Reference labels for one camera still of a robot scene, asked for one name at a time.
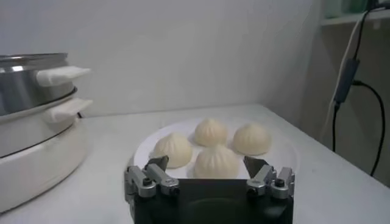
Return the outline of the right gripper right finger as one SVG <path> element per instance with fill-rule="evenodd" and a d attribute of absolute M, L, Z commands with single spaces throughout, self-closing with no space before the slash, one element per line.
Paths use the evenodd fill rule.
<path fill-rule="evenodd" d="M 243 162 L 250 176 L 246 181 L 248 196 L 270 195 L 278 200 L 293 198 L 295 173 L 292 168 L 282 167 L 281 171 L 277 172 L 265 160 L 249 156 L 245 156 Z"/>

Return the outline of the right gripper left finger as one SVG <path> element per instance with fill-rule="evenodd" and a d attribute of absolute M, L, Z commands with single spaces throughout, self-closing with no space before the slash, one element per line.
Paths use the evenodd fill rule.
<path fill-rule="evenodd" d="M 156 196 L 158 188 L 163 195 L 175 197 L 180 194 L 178 179 L 165 172 L 168 162 L 168 156 L 161 156 L 150 159 L 143 169 L 128 166 L 124 171 L 125 200 L 131 201 L 136 196 L 152 198 Z"/>

